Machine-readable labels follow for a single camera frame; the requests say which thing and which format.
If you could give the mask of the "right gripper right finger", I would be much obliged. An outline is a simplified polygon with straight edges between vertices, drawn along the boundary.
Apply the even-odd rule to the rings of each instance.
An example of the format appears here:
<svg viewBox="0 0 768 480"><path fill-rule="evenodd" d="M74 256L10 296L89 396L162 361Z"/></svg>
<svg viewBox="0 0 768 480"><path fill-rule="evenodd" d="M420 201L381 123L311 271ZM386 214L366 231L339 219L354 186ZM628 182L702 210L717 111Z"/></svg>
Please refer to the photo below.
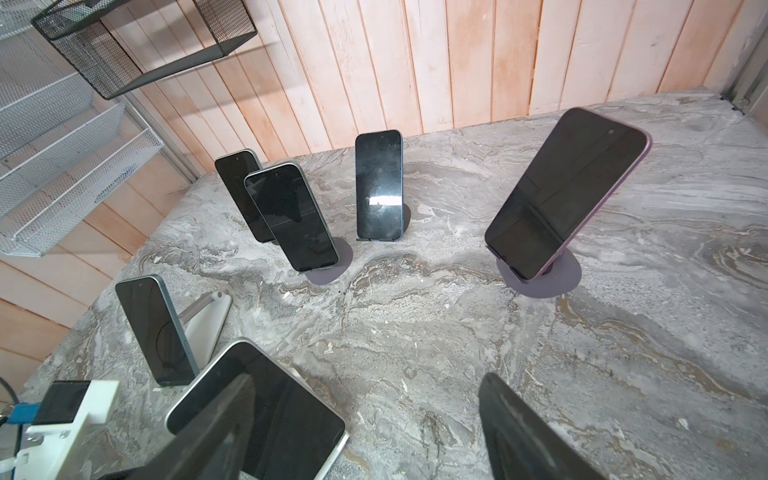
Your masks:
<svg viewBox="0 0 768 480"><path fill-rule="evenodd" d="M495 479L601 479L497 374L478 392L488 458Z"/></svg>

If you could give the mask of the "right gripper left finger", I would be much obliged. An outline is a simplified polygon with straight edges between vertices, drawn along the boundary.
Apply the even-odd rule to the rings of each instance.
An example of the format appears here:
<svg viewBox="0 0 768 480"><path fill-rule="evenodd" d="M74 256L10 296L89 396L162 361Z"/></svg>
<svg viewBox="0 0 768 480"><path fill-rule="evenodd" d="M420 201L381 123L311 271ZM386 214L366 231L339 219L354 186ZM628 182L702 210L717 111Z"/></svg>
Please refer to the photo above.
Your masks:
<svg viewBox="0 0 768 480"><path fill-rule="evenodd" d="M250 376L232 380L146 465L105 479L237 479L252 430L255 388Z"/></svg>

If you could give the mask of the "white phone stand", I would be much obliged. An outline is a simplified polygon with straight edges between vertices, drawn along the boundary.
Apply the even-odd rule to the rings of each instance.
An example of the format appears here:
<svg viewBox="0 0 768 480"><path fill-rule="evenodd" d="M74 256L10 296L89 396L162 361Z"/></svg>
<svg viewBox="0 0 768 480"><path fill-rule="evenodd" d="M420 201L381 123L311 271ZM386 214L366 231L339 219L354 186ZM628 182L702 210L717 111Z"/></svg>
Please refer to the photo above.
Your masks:
<svg viewBox="0 0 768 480"><path fill-rule="evenodd" d="M200 370L210 362L232 304L222 291L202 294L179 314L193 358Z"/></svg>

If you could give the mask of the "purple phone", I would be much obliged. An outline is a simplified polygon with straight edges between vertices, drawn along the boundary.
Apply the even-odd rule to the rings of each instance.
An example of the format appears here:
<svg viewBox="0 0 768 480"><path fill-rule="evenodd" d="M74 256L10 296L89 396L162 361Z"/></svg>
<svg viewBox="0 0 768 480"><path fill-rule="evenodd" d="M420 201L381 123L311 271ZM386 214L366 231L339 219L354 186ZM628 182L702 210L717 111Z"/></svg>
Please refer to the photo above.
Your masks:
<svg viewBox="0 0 768 480"><path fill-rule="evenodd" d="M566 110L487 228L486 246L521 280L543 276L651 146L638 127Z"/></svg>

